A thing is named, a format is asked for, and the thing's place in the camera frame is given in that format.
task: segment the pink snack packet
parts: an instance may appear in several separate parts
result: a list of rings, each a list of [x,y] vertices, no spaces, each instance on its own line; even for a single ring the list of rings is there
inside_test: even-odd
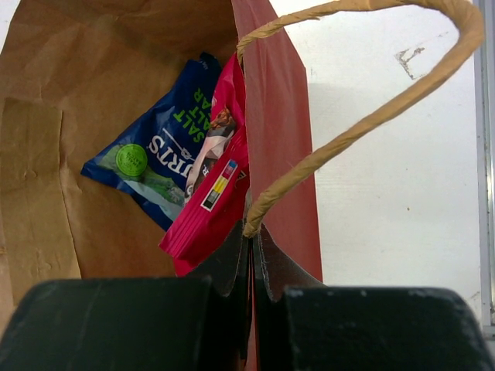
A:
[[[249,189],[242,69],[233,55],[213,93],[211,128],[186,185],[186,205],[160,243],[183,276],[227,238],[244,215]]]

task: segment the green round sticker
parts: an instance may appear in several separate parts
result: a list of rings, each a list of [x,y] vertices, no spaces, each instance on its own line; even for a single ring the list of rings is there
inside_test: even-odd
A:
[[[148,156],[140,145],[125,145],[117,152],[117,167],[128,176],[141,175],[147,165]]]

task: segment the blue chip bag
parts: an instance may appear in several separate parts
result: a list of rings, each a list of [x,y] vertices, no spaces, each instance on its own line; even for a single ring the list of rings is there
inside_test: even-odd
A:
[[[206,53],[188,61],[170,92],[86,162],[81,174],[130,194],[167,230],[183,209],[187,176],[210,128],[220,71]]]

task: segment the brown paper bag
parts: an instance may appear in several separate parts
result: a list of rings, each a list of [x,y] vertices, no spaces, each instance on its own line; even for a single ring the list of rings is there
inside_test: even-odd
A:
[[[170,89],[188,58],[226,61],[238,36],[275,18],[269,0],[21,1],[0,56],[0,207],[15,302],[46,279],[173,275],[157,247],[163,231],[80,169]],[[245,73],[256,196],[312,150],[306,74],[284,32],[247,51]],[[266,223],[321,278],[314,181]]]

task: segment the snack packet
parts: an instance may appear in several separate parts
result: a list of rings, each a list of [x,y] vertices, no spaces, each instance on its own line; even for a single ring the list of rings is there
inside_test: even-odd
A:
[[[249,189],[244,76],[237,55],[218,81],[211,128],[187,179],[187,204],[160,247],[183,276],[213,253],[241,220]]]
[[[82,175],[132,196],[167,230],[184,205],[190,169],[210,129],[218,61],[203,53],[187,62],[162,99],[95,158]]]

